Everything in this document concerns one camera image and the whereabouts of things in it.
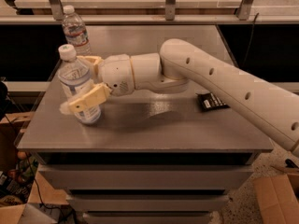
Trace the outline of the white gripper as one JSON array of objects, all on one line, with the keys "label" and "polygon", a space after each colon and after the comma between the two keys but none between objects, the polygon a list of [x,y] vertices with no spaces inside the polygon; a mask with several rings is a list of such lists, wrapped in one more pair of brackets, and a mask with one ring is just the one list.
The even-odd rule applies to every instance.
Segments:
[{"label": "white gripper", "polygon": [[62,114],[79,113],[104,103],[110,94],[123,96],[135,90],[131,60],[128,55],[109,56],[104,60],[99,56],[78,56],[78,59],[90,69],[92,79],[98,79],[99,72],[104,83],[94,84],[89,91],[81,91],[62,103],[59,107]]}]

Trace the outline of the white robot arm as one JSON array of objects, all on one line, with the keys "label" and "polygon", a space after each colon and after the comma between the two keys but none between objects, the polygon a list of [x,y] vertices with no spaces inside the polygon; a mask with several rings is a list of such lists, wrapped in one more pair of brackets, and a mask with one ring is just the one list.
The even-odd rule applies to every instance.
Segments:
[{"label": "white robot arm", "polygon": [[59,47],[58,71],[67,101],[63,114],[98,107],[107,98],[138,90],[178,93],[193,81],[285,150],[299,156],[299,96],[225,63],[180,39],[163,42],[158,53],[101,59],[78,56],[70,44]]}]

